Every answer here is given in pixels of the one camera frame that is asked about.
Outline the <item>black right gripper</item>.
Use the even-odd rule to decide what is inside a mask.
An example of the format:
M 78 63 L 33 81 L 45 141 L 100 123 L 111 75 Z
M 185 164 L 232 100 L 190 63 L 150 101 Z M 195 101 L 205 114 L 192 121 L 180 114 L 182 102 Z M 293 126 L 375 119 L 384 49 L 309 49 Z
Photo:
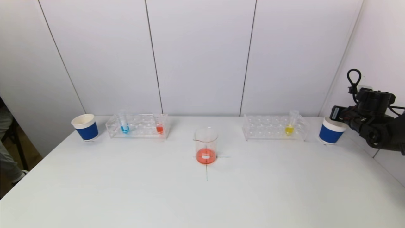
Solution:
M 349 122 L 350 117 L 348 116 L 348 113 L 350 113 L 350 106 L 349 107 L 342 107 L 342 106 L 335 105 L 332 108 L 332 111 L 330 113 L 329 118 L 332 121 Z

